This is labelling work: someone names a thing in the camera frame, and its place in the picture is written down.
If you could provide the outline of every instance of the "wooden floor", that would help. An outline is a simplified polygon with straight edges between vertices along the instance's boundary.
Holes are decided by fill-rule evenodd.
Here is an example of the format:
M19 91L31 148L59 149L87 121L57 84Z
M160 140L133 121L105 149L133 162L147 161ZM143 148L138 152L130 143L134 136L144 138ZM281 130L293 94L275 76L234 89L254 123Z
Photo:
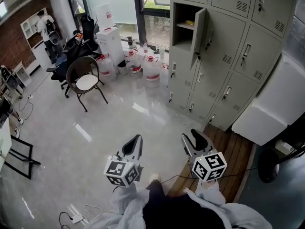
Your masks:
M224 176L234 175L241 172L238 176L224 177L218 180L219 189L226 199L227 203L233 202L237 190L244 177L243 171L246 170L250 157L252 142L235 134L234 132L224 132L217 127L207 125L203 131L204 134L214 143L214 147L218 152L222 152L228 164ZM188 166L185 165L181 176L191 177ZM195 191L197 188L198 179L185 179L178 177L172 188L169 190L169 196L175 197L183 194L184 188L189 188Z

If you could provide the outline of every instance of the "gray floor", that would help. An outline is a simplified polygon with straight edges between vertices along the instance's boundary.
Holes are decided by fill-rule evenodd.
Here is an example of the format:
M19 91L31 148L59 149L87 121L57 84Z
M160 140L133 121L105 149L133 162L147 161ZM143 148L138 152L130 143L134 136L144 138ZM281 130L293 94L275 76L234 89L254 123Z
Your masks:
M257 167L258 147L252 167ZM305 219L305 155L280 165L276 180L263 183L253 170L238 201L257 210L274 229L297 229Z
M33 75L21 108L45 76L47 73L42 69ZM34 145L33 158L42 165L33 168L32 180L7 166L2 168L0 211L8 225L15 229L60 228L59 213L68 212L70 204L88 218L85 204L109 211L114 187L102 174L105 158L136 134L143 136L144 170L140 186L148 185L153 173L160 173L166 180L181 172L186 162L181 133L191 136L191 128L203 130L203 127L168 109L162 103L159 89L146 88L142 80L120 76L102 90L108 105L97 90L81 97L87 113L75 93L69 92L70 98L65 98L64 90L59 82L51 80L51 75L34 93L31 100L34 110L21 127L20 138ZM26 106L21 117L27 117L30 111L31 106ZM17 150L24 149L13 145ZM26 169L12 158L8 161ZM166 183L165 190L174 181ZM90 211L95 215L99 212L94 208ZM62 222L72 225L65 216Z

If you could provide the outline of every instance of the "power outlet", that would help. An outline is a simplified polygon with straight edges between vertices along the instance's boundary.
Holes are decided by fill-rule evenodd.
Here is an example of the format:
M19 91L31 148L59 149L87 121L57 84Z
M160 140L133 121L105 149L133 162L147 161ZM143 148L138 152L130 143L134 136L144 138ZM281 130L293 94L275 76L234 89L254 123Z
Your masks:
M80 214L75 215L75 216L72 217L72 222L73 222L73 224L75 224L75 223L81 221L82 219L84 219L84 217L82 215L80 215Z

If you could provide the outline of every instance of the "locker shelf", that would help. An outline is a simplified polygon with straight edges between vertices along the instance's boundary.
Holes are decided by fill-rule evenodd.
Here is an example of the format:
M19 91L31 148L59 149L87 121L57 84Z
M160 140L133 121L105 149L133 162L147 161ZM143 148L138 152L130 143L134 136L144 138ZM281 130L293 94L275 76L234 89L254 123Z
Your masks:
M194 26L193 25L189 25L189 24L187 24L185 22L178 23L178 24L176 24L176 26L182 27L182 28L186 28L186 29L190 29L190 30L194 30Z
M192 39L180 41L175 45L175 47L190 52L192 47Z

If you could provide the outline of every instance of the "black pants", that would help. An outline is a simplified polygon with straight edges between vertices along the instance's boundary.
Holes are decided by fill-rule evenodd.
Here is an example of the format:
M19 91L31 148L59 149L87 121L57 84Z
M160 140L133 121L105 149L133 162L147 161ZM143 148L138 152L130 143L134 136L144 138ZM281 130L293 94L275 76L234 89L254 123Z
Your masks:
M50 40L44 42L44 44L47 46L52 63L54 63L57 57L61 56L61 45L54 45Z
M149 201L143 208L146 229L224 229L223 221L214 211L202 208L187 194L174 198L167 197L157 180L147 189L150 190Z

